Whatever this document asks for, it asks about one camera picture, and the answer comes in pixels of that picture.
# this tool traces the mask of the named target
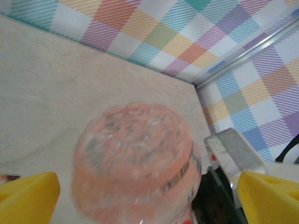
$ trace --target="plastic container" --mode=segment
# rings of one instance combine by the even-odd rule
[[[73,169],[76,205],[100,224],[171,224],[189,208],[201,179],[189,128],[162,105],[103,113],[80,136]]]

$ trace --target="plaid wallpaper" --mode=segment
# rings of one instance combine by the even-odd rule
[[[233,127],[266,161],[299,133],[299,30],[198,91],[212,133]],[[285,162],[293,163],[299,147]]]
[[[194,82],[297,0],[1,0],[0,12]]]

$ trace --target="pink plastic jar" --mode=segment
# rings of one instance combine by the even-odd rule
[[[171,224],[201,179],[199,150],[162,105],[116,107],[91,122],[74,155],[72,196],[100,224]]]

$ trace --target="pastel checkered wall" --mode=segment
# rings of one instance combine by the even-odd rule
[[[266,161],[299,133],[299,30],[198,91],[212,133],[235,128]],[[299,147],[287,154],[293,163]]]
[[[0,12],[192,83],[296,0],[1,0]]]

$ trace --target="colorful plaid pattern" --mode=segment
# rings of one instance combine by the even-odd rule
[[[295,0],[2,0],[0,12],[192,83],[294,4]]]
[[[265,161],[299,133],[299,31],[198,91],[211,133],[233,127]],[[293,163],[299,148],[289,152]]]

